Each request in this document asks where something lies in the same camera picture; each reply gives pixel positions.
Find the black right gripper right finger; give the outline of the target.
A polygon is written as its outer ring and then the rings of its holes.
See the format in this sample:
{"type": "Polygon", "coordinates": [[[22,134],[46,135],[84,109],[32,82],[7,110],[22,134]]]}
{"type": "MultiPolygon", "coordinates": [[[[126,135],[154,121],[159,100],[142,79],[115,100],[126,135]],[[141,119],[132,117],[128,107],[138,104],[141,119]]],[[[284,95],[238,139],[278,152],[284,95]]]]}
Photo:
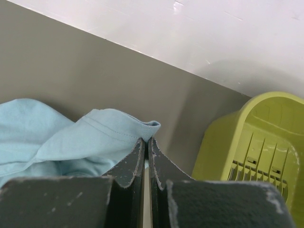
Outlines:
{"type": "Polygon", "coordinates": [[[198,181],[147,144],[155,228],[294,228],[283,198],[260,181],[198,181]]]}

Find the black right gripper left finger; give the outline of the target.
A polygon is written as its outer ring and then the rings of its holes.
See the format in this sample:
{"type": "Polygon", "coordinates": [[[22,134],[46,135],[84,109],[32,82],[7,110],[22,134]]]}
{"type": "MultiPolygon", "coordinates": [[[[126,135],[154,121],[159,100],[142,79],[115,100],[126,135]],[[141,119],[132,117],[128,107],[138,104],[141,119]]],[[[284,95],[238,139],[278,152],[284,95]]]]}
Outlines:
{"type": "Polygon", "coordinates": [[[140,228],[145,142],[98,177],[15,178],[0,190],[3,228],[140,228]]]}

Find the light blue t shirt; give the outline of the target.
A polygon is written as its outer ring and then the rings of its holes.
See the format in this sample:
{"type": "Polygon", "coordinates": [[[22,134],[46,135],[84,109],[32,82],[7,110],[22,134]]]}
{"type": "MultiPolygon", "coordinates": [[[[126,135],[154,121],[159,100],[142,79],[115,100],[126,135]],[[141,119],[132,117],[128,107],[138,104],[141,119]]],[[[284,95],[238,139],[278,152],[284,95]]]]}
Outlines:
{"type": "Polygon", "coordinates": [[[94,109],[73,122],[34,99],[0,106],[0,183],[13,178],[100,176],[114,167],[139,138],[160,128],[116,109],[94,109]]]}

